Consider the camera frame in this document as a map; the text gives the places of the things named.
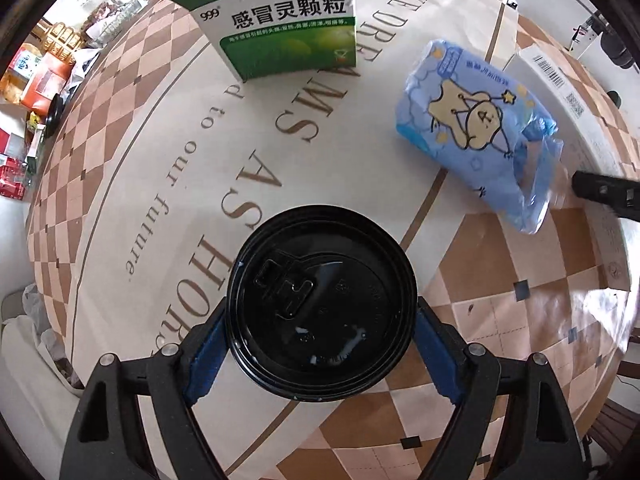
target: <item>black round lid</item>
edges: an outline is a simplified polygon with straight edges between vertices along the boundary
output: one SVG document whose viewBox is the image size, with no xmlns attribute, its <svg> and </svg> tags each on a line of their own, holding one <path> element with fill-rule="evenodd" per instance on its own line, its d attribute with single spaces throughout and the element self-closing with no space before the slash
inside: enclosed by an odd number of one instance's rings
<svg viewBox="0 0 640 480">
<path fill-rule="evenodd" d="M 227 329 L 260 386 L 305 401 L 372 387 L 414 331 L 417 287 L 395 240 L 366 217 L 304 206 L 265 222 L 231 271 Z"/>
</svg>

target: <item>white floor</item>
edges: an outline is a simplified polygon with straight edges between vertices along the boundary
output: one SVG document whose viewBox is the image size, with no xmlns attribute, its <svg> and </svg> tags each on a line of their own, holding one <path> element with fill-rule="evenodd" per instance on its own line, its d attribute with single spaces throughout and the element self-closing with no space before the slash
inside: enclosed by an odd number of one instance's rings
<svg viewBox="0 0 640 480">
<path fill-rule="evenodd" d="M 595 10 L 588 0 L 581 0 Z M 517 0 L 518 12 L 537 23 L 564 46 L 569 46 L 574 28 L 585 22 L 589 13 L 575 0 Z M 615 66 L 600 47 L 600 39 L 590 46 L 580 61 L 606 90 L 615 90 L 622 99 L 620 112 L 630 131 L 640 138 L 640 74 L 635 68 Z"/>
</svg>

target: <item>yellow star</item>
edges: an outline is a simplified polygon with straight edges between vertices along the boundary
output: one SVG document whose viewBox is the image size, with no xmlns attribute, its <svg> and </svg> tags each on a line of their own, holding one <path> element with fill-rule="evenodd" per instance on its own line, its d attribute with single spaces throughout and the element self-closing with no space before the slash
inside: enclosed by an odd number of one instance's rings
<svg viewBox="0 0 640 480">
<path fill-rule="evenodd" d="M 518 94 L 520 97 L 526 97 L 527 87 L 524 86 L 522 83 L 518 83 L 518 86 L 516 86 L 516 94 Z"/>
<path fill-rule="evenodd" d="M 516 96 L 511 92 L 511 90 L 505 90 L 502 94 L 502 100 L 508 105 L 512 105 L 516 102 Z"/>
</svg>

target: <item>plastic bag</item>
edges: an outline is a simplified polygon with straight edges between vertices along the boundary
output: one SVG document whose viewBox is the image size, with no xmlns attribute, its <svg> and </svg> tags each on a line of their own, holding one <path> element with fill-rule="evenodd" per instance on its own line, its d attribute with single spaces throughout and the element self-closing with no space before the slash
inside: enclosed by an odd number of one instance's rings
<svg viewBox="0 0 640 480">
<path fill-rule="evenodd" d="M 407 79 L 396 128 L 516 229 L 539 229 L 562 141 L 524 85 L 456 44 L 431 41 Z"/>
</svg>

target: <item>checkered tablecloth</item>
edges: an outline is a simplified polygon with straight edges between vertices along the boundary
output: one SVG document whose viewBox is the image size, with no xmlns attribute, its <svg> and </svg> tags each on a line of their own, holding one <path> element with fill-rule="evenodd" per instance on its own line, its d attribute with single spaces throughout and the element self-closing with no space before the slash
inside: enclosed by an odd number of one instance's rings
<svg viewBox="0 0 640 480">
<path fill-rule="evenodd" d="M 136 110 L 201 35 L 188 12 L 169 0 L 147 9 L 101 60 L 61 127 L 34 196 L 28 248 L 49 318 L 62 336 L 82 222 L 103 166 Z M 600 121 L 625 174 L 640 177 L 638 142 L 580 63 L 522 17 L 517 43 L 523 48 L 537 43 L 552 57 Z M 599 388 L 615 372 L 617 343 L 625 336 L 618 320 L 610 324 L 616 330 L 604 330 L 582 309 L 586 301 L 625 303 L 625 293 L 607 290 L 607 272 L 584 210 L 577 200 L 568 200 L 550 211 L 535 237 L 515 232 L 491 212 L 467 215 L 421 293 L 465 339 L 482 342 L 497 356 L 523 358 L 543 351 L 581 428 L 602 405 Z M 488 470 L 505 409 L 500 398 L 472 478 L 484 478 Z M 451 413 L 412 345 L 381 383 L 345 400 L 264 477 L 413 480 Z"/>
</svg>

